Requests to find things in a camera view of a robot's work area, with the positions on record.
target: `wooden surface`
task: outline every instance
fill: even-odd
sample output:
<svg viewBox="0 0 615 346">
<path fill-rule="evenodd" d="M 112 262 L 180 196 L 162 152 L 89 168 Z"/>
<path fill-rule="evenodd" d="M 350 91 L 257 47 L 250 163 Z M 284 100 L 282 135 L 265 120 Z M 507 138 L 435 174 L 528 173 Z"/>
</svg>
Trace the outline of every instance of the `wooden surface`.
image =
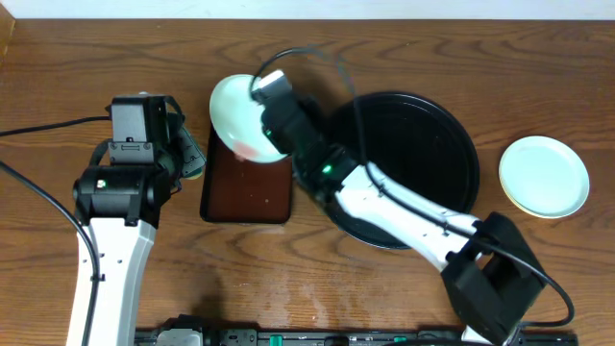
<svg viewBox="0 0 615 346">
<path fill-rule="evenodd" d="M 2 67 L 4 57 L 7 55 L 7 48 L 9 47 L 9 41 L 11 40 L 14 26 L 15 19 L 7 9 L 0 4 L 0 67 Z"/>
<path fill-rule="evenodd" d="M 609 22 L 250 22 L 20 20 L 0 74 L 0 129 L 104 114 L 115 94 L 168 93 L 203 148 L 209 95 L 281 48 L 322 43 L 343 53 L 359 92 L 427 96 L 466 128 L 480 158 L 473 213 L 510 216 L 575 301 L 582 345 L 615 339 L 615 29 Z M 322 62 L 280 62 L 327 108 L 350 96 Z M 498 181 L 504 148 L 545 135 L 572 146 L 591 192 L 573 216 L 517 210 Z M 0 158 L 73 208 L 71 187 L 109 123 L 0 138 Z M 0 344 L 61 345 L 77 274 L 68 223 L 23 185 L 0 181 Z M 414 329 L 453 325 L 437 272 L 412 251 L 385 251 L 337 230 L 295 188 L 285 226 L 204 223 L 202 180 L 162 211 L 145 271 L 138 326 L 179 313 L 263 328 Z M 565 312 L 549 289 L 528 318 Z"/>
</svg>

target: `white plate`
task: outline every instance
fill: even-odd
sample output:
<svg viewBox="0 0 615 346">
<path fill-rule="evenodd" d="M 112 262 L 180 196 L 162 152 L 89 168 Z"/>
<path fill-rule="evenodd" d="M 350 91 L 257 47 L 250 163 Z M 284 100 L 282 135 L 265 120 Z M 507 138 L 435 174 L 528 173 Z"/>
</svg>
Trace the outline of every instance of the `white plate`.
<svg viewBox="0 0 615 346">
<path fill-rule="evenodd" d="M 500 182 L 517 207 L 545 218 L 572 214 L 589 195 L 583 161 L 566 144 L 545 136 L 525 137 L 506 149 Z"/>
</svg>

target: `black cable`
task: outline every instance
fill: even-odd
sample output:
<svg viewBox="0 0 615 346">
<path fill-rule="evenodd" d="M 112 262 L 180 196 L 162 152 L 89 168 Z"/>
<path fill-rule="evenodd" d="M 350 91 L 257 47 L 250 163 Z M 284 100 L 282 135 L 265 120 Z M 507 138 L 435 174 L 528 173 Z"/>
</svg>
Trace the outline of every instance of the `black cable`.
<svg viewBox="0 0 615 346">
<path fill-rule="evenodd" d="M 102 160 L 105 154 L 107 153 L 107 149 L 109 148 L 109 143 L 111 142 L 112 142 L 112 139 L 107 138 L 103 140 L 102 142 L 98 143 L 98 145 L 96 145 L 96 148 L 94 148 L 92 155 L 89 157 L 90 166 L 98 165 L 100 163 L 100 160 Z"/>
<path fill-rule="evenodd" d="M 0 161 L 0 168 L 7 172 L 9 175 L 13 176 L 20 183 L 27 186 L 32 191 L 36 192 L 40 197 L 44 198 L 47 202 L 51 203 L 52 206 L 56 207 L 57 210 L 61 212 L 62 215 L 70 222 L 70 224 L 75 228 L 77 233 L 81 236 L 86 244 L 87 251 L 89 252 L 89 258 L 92 263 L 92 289 L 89 293 L 89 304 L 87 305 L 87 315 L 86 315 L 86 325 L 84 329 L 84 337 L 82 339 L 82 345 L 87 346 L 89 343 L 89 334 L 91 332 L 92 327 L 92 319 L 94 317 L 94 306 L 96 305 L 96 296 L 98 294 L 98 282 L 100 278 L 100 263 L 98 261 L 98 256 L 96 255 L 96 250 L 94 249 L 94 245 L 92 244 L 91 239 L 86 234 L 86 231 L 79 225 L 79 221 L 70 213 L 58 200 L 53 198 L 49 193 L 45 190 L 34 184 L 28 178 L 19 174 L 19 172 L 12 169 L 10 166 L 5 164 L 3 161 Z"/>
<path fill-rule="evenodd" d="M 91 117 L 86 117 L 82 119 L 65 121 L 65 122 L 57 123 L 57 124 L 49 124 L 49 125 L 34 126 L 30 128 L 24 128 L 24 129 L 8 130 L 8 131 L 0 132 L 0 137 L 19 135 L 19 134 L 28 134 L 31 132 L 44 131 L 44 130 L 59 129 L 62 127 L 83 124 L 83 123 L 90 122 L 90 121 L 99 121 L 99 120 L 111 120 L 111 117 L 110 116 L 91 116 Z"/>
<path fill-rule="evenodd" d="M 270 58 L 269 60 L 267 60 L 266 62 L 264 62 L 260 68 L 257 71 L 257 74 L 255 74 L 250 82 L 250 88 L 248 90 L 248 92 L 250 92 L 251 97 L 254 98 L 253 95 L 253 91 L 254 91 L 254 83 L 256 81 L 256 79 L 262 74 L 262 72 L 274 61 L 276 61 L 279 58 L 291 55 L 291 54 L 313 54 L 317 57 L 322 58 L 324 61 L 331 61 L 332 59 L 329 58 L 325 53 L 323 53 L 322 51 L 319 51 L 316 48 L 313 47 L 295 47 L 295 48 L 289 48 L 289 49 L 285 49 L 279 53 L 276 53 L 272 58 Z M 344 85 L 346 86 L 346 88 L 351 92 L 352 96 L 353 96 L 353 107 L 355 109 L 355 122 L 357 125 L 357 137 L 358 137 L 358 151 L 359 151 L 359 161 L 360 163 L 365 167 L 365 172 L 367 173 L 367 176 L 369 178 L 369 180 L 372 182 L 372 184 L 378 189 L 379 193 L 383 196 L 386 196 L 387 198 L 389 198 L 391 201 L 393 201 L 395 204 L 399 205 L 400 207 L 416 213 L 418 215 L 420 215 L 421 217 L 424 217 L 425 219 L 429 220 L 430 222 L 434 223 L 435 225 L 438 225 L 439 227 L 442 227 L 445 231 L 451 232 L 453 234 L 456 235 L 460 235 L 463 237 L 466 237 L 469 239 L 469 241 L 473 241 L 475 244 L 482 246 L 483 248 L 490 250 L 494 253 L 499 254 L 502 257 L 505 257 L 509 260 L 515 261 L 517 263 L 519 263 L 520 265 L 524 266 L 525 268 L 527 268 L 527 270 L 529 270 L 532 274 L 534 274 L 535 276 L 537 276 L 540 280 L 542 280 L 543 282 L 545 282 L 546 284 L 550 285 L 562 298 L 562 300 L 564 301 L 564 303 L 566 304 L 566 308 L 568 309 L 568 315 L 559 320 L 559 321 L 553 321 L 553 322 L 522 322 L 521 326 L 522 327 L 541 327 L 541 328 L 550 328 L 550 327 L 562 327 L 567 325 L 568 323 L 570 323 L 574 318 L 575 318 L 575 306 L 572 302 L 572 299 L 570 298 L 570 296 L 568 295 L 568 293 L 555 281 L 553 280 L 550 276 L 548 276 L 546 273 L 543 273 L 542 271 L 540 271 L 539 269 L 537 269 L 536 267 L 532 266 L 531 264 L 527 263 L 526 261 L 518 258 L 517 256 L 507 252 L 507 250 L 502 249 L 499 246 L 490 244 L 486 241 L 477 239 L 476 237 L 472 236 L 471 234 L 458 229 L 456 227 L 454 227 L 453 225 L 449 225 L 446 222 L 442 222 L 439 219 L 436 219 L 434 217 L 432 217 L 429 214 L 426 214 L 424 212 L 422 212 L 421 210 L 418 210 L 416 208 L 414 208 L 413 206 L 405 203 L 404 201 L 402 201 L 401 199 L 397 198 L 397 196 L 391 194 L 382 183 L 380 183 L 375 177 L 374 174 L 371 171 L 371 168 L 368 164 L 368 160 L 367 160 L 367 149 L 366 149 L 366 136 L 365 136 L 365 127 L 364 127 L 364 119 L 361 116 L 361 109 L 358 103 L 358 94 L 357 91 L 355 89 L 355 84 L 353 83 L 352 78 L 350 77 L 350 75 L 348 74 L 348 72 L 346 71 L 346 69 L 344 68 L 344 66 L 342 65 L 342 60 L 341 58 L 337 57 L 337 59 L 333 60 L 333 63 L 335 65 L 335 67 L 337 68 L 337 72 L 340 75 L 340 77 L 342 78 L 342 81 L 344 82 Z M 403 346 L 403 342 L 399 343 L 399 344 L 395 344 L 397 346 Z"/>
</svg>

